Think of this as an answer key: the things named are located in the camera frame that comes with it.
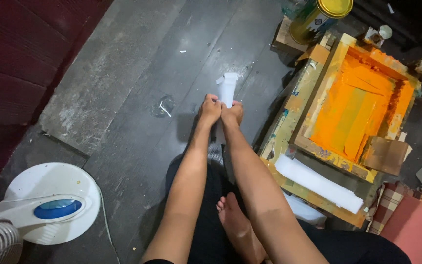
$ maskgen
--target hand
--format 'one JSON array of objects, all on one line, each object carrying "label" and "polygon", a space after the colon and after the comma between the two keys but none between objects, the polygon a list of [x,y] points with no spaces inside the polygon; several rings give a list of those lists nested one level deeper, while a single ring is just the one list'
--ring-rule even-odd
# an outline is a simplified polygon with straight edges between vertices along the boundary
[{"label": "hand", "polygon": [[221,102],[218,96],[208,93],[200,106],[198,124],[211,128],[221,116]]},{"label": "hand", "polygon": [[240,125],[242,118],[243,105],[241,102],[233,101],[231,108],[227,108],[225,103],[221,104],[221,119],[224,124],[237,123]]}]

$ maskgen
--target maroon wall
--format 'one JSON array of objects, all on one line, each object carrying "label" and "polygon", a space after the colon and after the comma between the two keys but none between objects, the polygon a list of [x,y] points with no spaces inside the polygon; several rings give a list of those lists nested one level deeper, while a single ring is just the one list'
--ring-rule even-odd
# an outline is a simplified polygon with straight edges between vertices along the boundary
[{"label": "maroon wall", "polygon": [[0,172],[113,0],[0,0]]}]

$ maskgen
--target gold paint can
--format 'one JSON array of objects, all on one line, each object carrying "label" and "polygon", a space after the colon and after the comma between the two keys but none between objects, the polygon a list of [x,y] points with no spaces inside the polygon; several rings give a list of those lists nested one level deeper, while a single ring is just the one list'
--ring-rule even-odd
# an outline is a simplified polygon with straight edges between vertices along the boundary
[{"label": "gold paint can", "polygon": [[309,0],[289,26],[292,38],[309,45],[353,8],[353,0]]}]

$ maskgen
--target white foam sheet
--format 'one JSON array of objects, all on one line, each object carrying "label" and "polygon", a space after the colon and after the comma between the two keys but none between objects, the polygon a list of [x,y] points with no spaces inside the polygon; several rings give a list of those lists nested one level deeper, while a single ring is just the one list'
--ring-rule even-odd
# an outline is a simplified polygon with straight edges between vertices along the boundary
[{"label": "white foam sheet", "polygon": [[[221,102],[225,103],[226,106],[232,107],[232,101],[234,100],[235,86],[239,76],[236,72],[225,73],[223,77],[216,80],[218,85],[218,98]],[[226,138],[224,137],[224,130],[222,122],[219,120],[216,128],[216,142],[225,145]]]},{"label": "white foam sheet", "polygon": [[311,225],[323,225],[325,223],[327,217],[324,214],[310,207],[294,195],[287,195],[284,192],[283,194],[297,219],[302,219]]},{"label": "white foam sheet", "polygon": [[328,201],[335,203],[338,207],[345,208],[353,214],[356,214],[363,204],[363,200],[352,191],[328,180],[297,159],[290,159],[285,155],[280,155],[275,167],[284,177],[323,196]]}]

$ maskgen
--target red plaid fabric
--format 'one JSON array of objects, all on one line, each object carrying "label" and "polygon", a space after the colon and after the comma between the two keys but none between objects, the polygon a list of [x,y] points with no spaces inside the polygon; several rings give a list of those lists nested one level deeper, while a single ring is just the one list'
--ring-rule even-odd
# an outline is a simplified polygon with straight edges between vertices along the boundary
[{"label": "red plaid fabric", "polygon": [[403,196],[414,194],[414,190],[400,182],[384,183],[377,190],[377,202],[372,204],[366,214],[366,220],[370,221],[366,232],[380,234],[388,219],[403,199]]}]

